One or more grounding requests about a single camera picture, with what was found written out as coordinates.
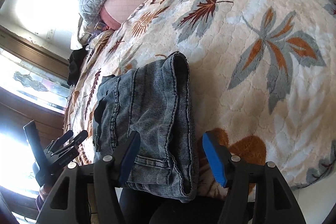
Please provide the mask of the person left hand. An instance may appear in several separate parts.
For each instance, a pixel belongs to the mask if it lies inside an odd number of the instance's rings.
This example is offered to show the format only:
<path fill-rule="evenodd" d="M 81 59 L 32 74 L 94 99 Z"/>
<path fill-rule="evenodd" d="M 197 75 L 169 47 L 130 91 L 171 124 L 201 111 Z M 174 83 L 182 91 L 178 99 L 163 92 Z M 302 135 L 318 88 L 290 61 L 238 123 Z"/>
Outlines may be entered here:
<path fill-rule="evenodd" d="M 42 206 L 45 200 L 47 199 L 47 197 L 49 196 L 49 193 L 52 190 L 52 188 L 53 188 L 52 184 L 44 184 L 43 186 L 40 187 L 39 194 L 35 200 L 38 211 L 42 209 Z"/>

